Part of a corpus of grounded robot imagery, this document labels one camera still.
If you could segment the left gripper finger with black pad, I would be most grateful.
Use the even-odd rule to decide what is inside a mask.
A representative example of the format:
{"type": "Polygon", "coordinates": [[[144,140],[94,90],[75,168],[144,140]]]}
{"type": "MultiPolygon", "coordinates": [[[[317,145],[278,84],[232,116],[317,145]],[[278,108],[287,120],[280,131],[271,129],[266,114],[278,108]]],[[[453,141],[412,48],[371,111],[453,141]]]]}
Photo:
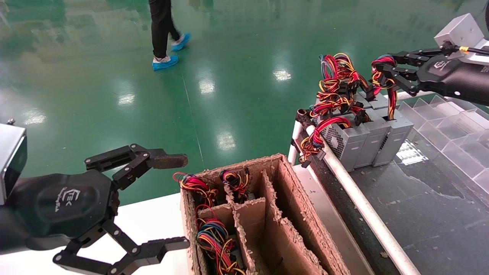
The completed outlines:
{"type": "Polygon", "coordinates": [[[137,269],[160,264],[167,252],[188,249],[186,237],[150,240],[141,245],[129,238],[113,221],[108,220],[96,228],[98,233],[107,233],[122,247],[126,254],[114,264],[80,257],[78,252],[88,239],[71,240],[65,249],[53,258],[59,267],[84,275],[132,275],[137,269]]]}

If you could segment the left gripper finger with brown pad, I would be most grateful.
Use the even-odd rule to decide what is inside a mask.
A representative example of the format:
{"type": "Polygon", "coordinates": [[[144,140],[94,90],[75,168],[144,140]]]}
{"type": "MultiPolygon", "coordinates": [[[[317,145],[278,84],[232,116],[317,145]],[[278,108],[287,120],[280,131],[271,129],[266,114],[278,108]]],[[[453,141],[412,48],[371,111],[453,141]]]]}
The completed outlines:
{"type": "Polygon", "coordinates": [[[121,167],[112,176],[115,190],[125,190],[150,169],[175,169],[188,164],[186,154],[167,154],[163,149],[147,149],[133,143],[94,155],[84,161],[87,170],[105,172],[121,167]]]}

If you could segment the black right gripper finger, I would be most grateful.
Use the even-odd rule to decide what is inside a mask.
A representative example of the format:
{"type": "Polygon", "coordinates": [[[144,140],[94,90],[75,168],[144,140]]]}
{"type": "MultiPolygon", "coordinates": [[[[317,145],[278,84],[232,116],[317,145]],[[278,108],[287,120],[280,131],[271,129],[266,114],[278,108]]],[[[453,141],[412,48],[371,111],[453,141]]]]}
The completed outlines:
{"type": "Polygon", "coordinates": [[[441,46],[430,49],[418,49],[414,51],[402,51],[390,54],[390,65],[409,65],[412,67],[433,66],[436,63],[445,64],[453,53],[452,46],[441,46]]]}
{"type": "Polygon", "coordinates": [[[394,91],[401,89],[410,96],[418,95],[420,88],[417,70],[398,67],[390,63],[377,63],[372,67],[376,73],[380,73],[380,76],[376,76],[372,81],[373,84],[394,91]]]}

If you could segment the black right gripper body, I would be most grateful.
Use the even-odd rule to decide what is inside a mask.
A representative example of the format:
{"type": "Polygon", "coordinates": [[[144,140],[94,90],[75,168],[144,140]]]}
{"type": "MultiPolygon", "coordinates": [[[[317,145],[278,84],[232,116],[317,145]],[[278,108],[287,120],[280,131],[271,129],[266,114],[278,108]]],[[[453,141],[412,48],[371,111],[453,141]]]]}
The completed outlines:
{"type": "Polygon", "coordinates": [[[488,65],[470,64],[443,55],[429,59],[418,70],[419,89],[474,104],[489,105],[488,65]]]}

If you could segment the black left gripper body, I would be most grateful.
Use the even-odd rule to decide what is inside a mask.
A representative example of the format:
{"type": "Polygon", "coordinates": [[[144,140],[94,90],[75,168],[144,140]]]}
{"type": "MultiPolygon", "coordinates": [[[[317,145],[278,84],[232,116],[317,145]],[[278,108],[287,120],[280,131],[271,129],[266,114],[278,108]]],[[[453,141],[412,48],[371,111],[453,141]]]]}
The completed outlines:
{"type": "Polygon", "coordinates": [[[119,205],[109,177],[95,170],[20,179],[6,201],[6,250],[47,251],[84,239],[88,247],[119,205]]]}

